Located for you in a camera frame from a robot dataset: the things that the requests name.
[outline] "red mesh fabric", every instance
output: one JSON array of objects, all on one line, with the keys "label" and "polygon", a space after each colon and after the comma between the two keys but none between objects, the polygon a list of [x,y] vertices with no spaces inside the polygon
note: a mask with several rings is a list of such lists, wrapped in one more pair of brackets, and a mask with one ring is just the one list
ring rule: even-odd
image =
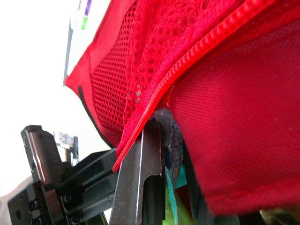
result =
[{"label": "red mesh fabric", "polygon": [[[295,191],[299,158],[293,157],[300,149],[299,76],[291,69],[291,63],[299,64],[293,39],[299,25],[289,24],[299,15],[298,1],[112,0],[66,85],[77,94],[82,87],[100,132],[113,145],[120,143],[114,170],[173,86],[163,102],[183,129],[198,181],[215,213],[293,204],[300,200]],[[268,117],[273,113],[277,117]],[[280,173],[276,160],[284,166],[292,162]],[[265,179],[264,173],[270,175]],[[284,196],[265,188],[278,175],[294,184],[276,185]],[[229,201],[235,196],[236,201]]]},{"label": "red mesh fabric", "polygon": [[90,74],[93,102],[100,123],[108,129],[123,131],[127,100],[126,56],[135,4],[125,14],[118,39]]}]

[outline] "purple label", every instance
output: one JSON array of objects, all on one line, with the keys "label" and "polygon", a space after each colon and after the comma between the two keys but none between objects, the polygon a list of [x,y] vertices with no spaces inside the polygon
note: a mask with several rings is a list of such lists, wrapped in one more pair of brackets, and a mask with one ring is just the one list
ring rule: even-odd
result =
[{"label": "purple label", "polygon": [[85,12],[84,12],[84,14],[85,14],[86,16],[89,15],[91,3],[92,3],[92,0],[88,0],[88,2],[87,2],[87,4],[86,4],[86,8],[85,8]]},{"label": "purple label", "polygon": [[78,10],[80,10],[80,9],[81,9],[81,3],[82,3],[82,2],[83,2],[82,0],[80,0],[80,1],[79,1]]}]

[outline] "green object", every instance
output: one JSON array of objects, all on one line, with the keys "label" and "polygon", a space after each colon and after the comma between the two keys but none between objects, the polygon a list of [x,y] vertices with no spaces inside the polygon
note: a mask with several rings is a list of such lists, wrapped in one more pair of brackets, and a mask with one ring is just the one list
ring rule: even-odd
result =
[{"label": "green object", "polygon": [[83,21],[82,21],[82,25],[81,25],[82,30],[85,30],[87,22],[88,22],[88,18],[87,18],[87,16],[84,16]]}]

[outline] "red mesh pocket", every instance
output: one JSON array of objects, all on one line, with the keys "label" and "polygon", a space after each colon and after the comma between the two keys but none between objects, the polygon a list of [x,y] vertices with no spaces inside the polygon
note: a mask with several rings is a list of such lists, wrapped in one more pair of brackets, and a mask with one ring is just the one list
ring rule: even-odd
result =
[{"label": "red mesh pocket", "polygon": [[104,127],[117,132],[123,131],[127,99],[126,58],[134,16],[135,4],[126,13],[112,50],[90,74],[97,117]]}]

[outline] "black fabric edge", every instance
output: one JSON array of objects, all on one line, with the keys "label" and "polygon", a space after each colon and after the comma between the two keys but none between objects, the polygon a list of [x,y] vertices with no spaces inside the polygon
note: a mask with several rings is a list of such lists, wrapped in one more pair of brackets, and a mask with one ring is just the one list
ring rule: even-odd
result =
[{"label": "black fabric edge", "polygon": [[94,124],[96,130],[98,131],[98,134],[100,135],[100,137],[102,138],[102,140],[103,140],[103,141],[104,141],[111,149],[114,148],[114,146],[113,146],[113,145],[112,145],[112,144],[111,144],[111,143],[110,143],[110,142],[109,142],[109,141],[101,134],[99,128],[97,127],[97,124],[96,124],[94,118],[92,117],[92,115],[91,115],[91,113],[90,113],[90,111],[89,111],[89,109],[88,109],[88,106],[87,106],[86,103],[85,103],[84,96],[83,96],[83,89],[82,89],[81,86],[78,87],[78,93],[79,93],[79,98],[80,98],[80,100],[81,100],[81,102],[82,102],[82,105],[83,105],[83,107],[84,107],[86,113],[88,114],[90,120],[91,120],[92,123]]}]

